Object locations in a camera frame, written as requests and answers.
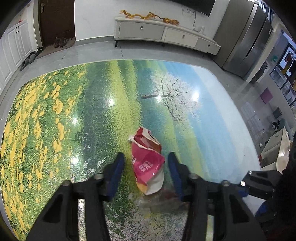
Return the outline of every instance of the crumpled plastic bag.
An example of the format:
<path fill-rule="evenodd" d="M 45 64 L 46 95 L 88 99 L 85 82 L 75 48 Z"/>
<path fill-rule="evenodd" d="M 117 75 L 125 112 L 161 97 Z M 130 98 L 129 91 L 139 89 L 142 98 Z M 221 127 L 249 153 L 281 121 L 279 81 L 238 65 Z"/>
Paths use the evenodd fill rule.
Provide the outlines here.
<path fill-rule="evenodd" d="M 160 143 L 144 127 L 140 127 L 128 140 L 131 141 L 132 165 L 137 187 L 146 195 L 159 191 L 163 185 L 165 162 L 165 158 L 160 154 Z"/>
<path fill-rule="evenodd" d="M 173 187 L 162 188 L 152 195 L 143 195 L 137 200 L 137 206 L 142 211 L 152 213 L 187 212 L 189 209 L 189 203 L 180 201 Z"/>

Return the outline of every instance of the metal screw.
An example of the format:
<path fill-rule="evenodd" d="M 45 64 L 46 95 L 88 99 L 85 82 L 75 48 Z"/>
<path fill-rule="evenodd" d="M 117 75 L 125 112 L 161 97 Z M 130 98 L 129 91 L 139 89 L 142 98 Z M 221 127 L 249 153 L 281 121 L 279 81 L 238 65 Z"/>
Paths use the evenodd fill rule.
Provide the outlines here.
<path fill-rule="evenodd" d="M 224 186 L 224 187 L 229 187 L 229 186 L 230 186 L 230 182 L 227 181 L 227 180 L 223 180 L 223 181 L 221 182 L 221 184 L 222 184 L 222 186 Z"/>
<path fill-rule="evenodd" d="M 97 174 L 94 175 L 94 179 L 95 179 L 95 180 L 102 179 L 103 177 L 104 177 L 104 176 L 103 176 L 103 174 L 101 174 L 101 173 L 97 173 Z"/>
<path fill-rule="evenodd" d="M 70 180 L 65 180 L 65 181 L 62 182 L 62 185 L 64 187 L 69 186 L 70 184 L 71 184 L 71 181 Z"/>
<path fill-rule="evenodd" d="M 190 173 L 188 176 L 191 179 L 198 179 L 199 178 L 199 176 L 197 174 L 195 174 L 195 173 Z"/>

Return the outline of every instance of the shoe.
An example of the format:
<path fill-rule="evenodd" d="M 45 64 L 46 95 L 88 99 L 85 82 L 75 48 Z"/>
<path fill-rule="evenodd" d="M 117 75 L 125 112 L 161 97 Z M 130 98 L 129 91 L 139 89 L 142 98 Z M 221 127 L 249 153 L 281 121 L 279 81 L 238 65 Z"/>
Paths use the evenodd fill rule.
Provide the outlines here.
<path fill-rule="evenodd" d="M 59 42 L 60 42 L 60 38 L 57 38 L 56 37 L 56 39 L 55 39 L 55 41 L 54 41 L 54 48 L 57 48 L 57 47 L 59 47 Z"/>
<path fill-rule="evenodd" d="M 59 47 L 64 47 L 66 45 L 67 41 L 65 40 L 65 38 L 61 38 L 60 42 L 59 42 Z"/>
<path fill-rule="evenodd" d="M 39 54 L 41 54 L 43 50 L 44 50 L 43 47 L 38 48 L 37 51 L 35 51 L 35 55 L 36 55 L 36 57 L 37 57 Z"/>
<path fill-rule="evenodd" d="M 30 55 L 29 64 L 33 63 L 34 60 L 35 60 L 35 58 L 36 58 L 36 55 L 35 54 Z"/>
<path fill-rule="evenodd" d="M 29 60 L 28 58 L 25 59 L 24 62 L 22 62 L 22 65 L 21 65 L 21 68 L 20 68 L 20 71 L 23 71 L 24 68 L 29 64 Z"/>

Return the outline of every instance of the television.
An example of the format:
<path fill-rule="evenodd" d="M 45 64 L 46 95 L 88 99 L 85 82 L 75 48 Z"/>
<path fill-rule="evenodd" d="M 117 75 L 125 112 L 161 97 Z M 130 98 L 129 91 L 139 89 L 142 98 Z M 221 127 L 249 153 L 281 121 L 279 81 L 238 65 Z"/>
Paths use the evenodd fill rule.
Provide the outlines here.
<path fill-rule="evenodd" d="M 215 0 L 171 0 L 182 4 L 207 16 L 211 14 Z"/>

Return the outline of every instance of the red snack bag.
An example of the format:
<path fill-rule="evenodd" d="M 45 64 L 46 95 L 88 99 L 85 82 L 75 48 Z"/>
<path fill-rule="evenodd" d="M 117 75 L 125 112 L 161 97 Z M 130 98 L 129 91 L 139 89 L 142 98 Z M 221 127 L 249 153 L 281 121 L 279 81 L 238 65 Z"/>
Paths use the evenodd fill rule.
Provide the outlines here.
<path fill-rule="evenodd" d="M 160 154 L 160 143 L 144 127 L 130 136 L 129 141 L 132 142 L 132 165 L 138 188 L 146 195 L 159 191 L 163 185 L 165 162 Z"/>

